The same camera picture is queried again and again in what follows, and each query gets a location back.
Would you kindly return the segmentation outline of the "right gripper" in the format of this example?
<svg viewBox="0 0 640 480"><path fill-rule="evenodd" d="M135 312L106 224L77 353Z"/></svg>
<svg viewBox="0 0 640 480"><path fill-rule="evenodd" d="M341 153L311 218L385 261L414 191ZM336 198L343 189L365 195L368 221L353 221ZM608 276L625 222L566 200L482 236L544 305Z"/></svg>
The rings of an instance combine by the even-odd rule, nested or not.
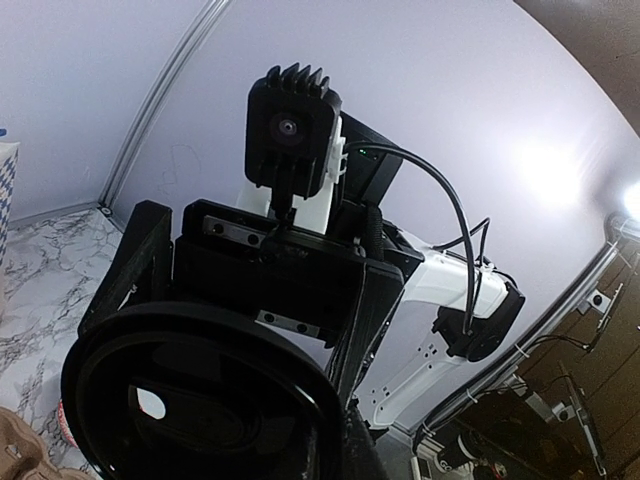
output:
<svg viewBox="0 0 640 480"><path fill-rule="evenodd" d="M91 328L119 310L132 288L142 303L165 298L171 283L172 210L138 203L109 270L78 326ZM352 395L404 291L401 270L353 247L240 209L197 200L185 207L174 247L177 291L256 316L264 311L306 325L306 335L335 344L328 376Z"/></svg>

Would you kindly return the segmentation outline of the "black cup lid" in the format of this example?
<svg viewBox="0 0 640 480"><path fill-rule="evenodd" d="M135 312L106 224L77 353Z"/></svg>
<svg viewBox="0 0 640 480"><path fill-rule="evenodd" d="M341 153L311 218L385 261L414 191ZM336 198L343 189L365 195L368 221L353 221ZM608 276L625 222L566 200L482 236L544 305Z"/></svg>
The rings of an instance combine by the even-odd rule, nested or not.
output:
<svg viewBox="0 0 640 480"><path fill-rule="evenodd" d="M343 411L316 362L241 314L157 302L82 333L61 396L105 479L338 479Z"/></svg>

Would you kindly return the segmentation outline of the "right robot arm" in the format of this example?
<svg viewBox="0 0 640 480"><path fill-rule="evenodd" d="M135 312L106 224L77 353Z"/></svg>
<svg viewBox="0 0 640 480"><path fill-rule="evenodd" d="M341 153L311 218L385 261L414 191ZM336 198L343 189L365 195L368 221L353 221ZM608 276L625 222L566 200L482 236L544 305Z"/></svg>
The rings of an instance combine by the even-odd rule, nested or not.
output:
<svg viewBox="0 0 640 480"><path fill-rule="evenodd" d="M335 434L388 325L409 306L434 305L431 330L447 368L501 344L524 298L474 252L429 246L361 203L329 205L338 227L301 224L296 198L341 184L349 159L394 157L429 174L456 213L444 175L394 145L346 143L339 115L250 114L245 173L267 189L252 213L199 200L170 240L171 212L140 203L111 270L82 320L62 374L75 437L140 438L145 428L221 450L292 436Z"/></svg>

